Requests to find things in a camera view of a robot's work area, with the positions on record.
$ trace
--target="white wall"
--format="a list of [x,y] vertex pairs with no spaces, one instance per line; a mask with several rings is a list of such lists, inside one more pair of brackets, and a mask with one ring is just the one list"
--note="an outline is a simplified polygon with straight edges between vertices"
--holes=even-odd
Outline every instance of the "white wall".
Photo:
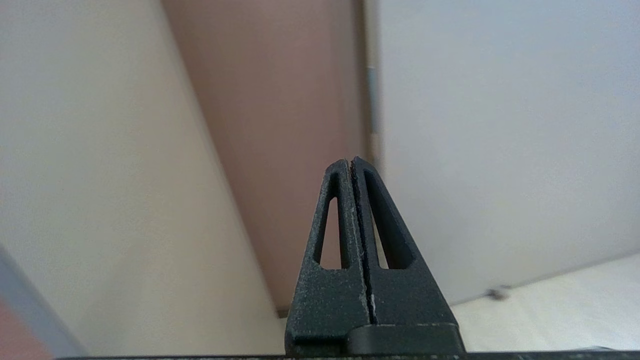
[[156,1],[0,3],[0,243],[91,355],[279,352]]
[[640,250],[626,1],[380,1],[383,175],[444,295]]

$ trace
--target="beige wall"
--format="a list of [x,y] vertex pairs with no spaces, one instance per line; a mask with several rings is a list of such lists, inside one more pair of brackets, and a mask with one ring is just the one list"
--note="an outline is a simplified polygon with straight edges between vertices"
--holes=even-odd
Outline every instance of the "beige wall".
[[[366,155],[356,2],[163,4],[271,295],[287,309],[325,168]],[[329,223],[323,262],[339,266]]]
[[91,355],[281,351],[159,3],[0,8],[0,243],[57,315]]

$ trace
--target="white floor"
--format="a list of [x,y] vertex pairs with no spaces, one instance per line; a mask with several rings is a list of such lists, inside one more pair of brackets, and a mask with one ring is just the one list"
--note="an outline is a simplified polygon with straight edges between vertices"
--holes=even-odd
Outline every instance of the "white floor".
[[640,254],[452,307],[468,351],[640,349]]

